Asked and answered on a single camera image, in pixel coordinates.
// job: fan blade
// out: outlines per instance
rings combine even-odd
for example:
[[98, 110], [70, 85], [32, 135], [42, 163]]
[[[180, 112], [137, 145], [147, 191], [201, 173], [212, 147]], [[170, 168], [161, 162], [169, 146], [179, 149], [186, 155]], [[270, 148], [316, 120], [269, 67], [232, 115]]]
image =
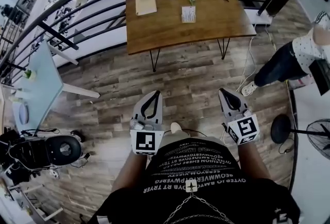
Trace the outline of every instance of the fan blade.
[[328, 138], [330, 138], [330, 131], [322, 124], [320, 123], [321, 127], [323, 128], [324, 132], [328, 133]]
[[327, 144], [326, 146], [323, 147], [323, 150], [329, 150], [330, 149], [330, 144]]

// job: electric fan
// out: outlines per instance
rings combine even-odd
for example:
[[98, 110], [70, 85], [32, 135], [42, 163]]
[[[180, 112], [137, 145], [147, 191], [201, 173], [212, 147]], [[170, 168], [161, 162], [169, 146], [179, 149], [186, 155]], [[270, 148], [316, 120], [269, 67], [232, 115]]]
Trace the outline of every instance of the electric fan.
[[324, 157], [330, 159], [330, 119], [319, 119], [307, 126], [307, 130], [291, 129], [290, 118], [285, 114], [277, 116], [271, 127], [271, 138], [277, 144], [284, 143], [290, 132], [307, 134], [310, 143]]

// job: white shoe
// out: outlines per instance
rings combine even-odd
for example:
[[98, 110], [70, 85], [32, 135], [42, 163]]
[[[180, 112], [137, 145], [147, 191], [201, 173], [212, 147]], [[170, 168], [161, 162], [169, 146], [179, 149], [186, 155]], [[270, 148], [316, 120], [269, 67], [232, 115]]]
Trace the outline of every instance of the white shoe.
[[182, 131], [179, 123], [171, 123], [171, 132], [175, 133], [177, 131]]
[[250, 82], [248, 85], [244, 86], [241, 90], [241, 93], [244, 97], [251, 95], [258, 86], [254, 83], [254, 81]]

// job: dark blue jeans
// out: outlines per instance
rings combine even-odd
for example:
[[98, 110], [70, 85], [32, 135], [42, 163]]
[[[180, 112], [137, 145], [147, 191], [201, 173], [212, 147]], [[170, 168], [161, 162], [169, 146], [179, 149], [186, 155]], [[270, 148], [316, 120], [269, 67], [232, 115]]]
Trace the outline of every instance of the dark blue jeans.
[[283, 82], [287, 79], [300, 79], [307, 74], [301, 69], [294, 56], [292, 42], [282, 46], [272, 58], [260, 69], [254, 78], [258, 87], [273, 83]]

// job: black sleeve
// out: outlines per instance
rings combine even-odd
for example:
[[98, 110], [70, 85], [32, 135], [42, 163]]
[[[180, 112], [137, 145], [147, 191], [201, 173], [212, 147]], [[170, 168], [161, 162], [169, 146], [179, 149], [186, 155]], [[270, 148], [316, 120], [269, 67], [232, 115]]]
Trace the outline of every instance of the black sleeve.
[[270, 214], [273, 219], [277, 218], [277, 223], [283, 218], [290, 218], [293, 224], [299, 223], [300, 209], [286, 187], [269, 179], [253, 180], [253, 185], [259, 192], [259, 199], [269, 204]]
[[109, 223], [122, 223], [124, 218], [129, 218], [128, 208], [135, 203], [135, 190], [131, 188], [122, 188], [111, 193], [103, 202], [98, 211], [88, 221], [88, 224], [98, 224], [98, 216], [107, 216]]

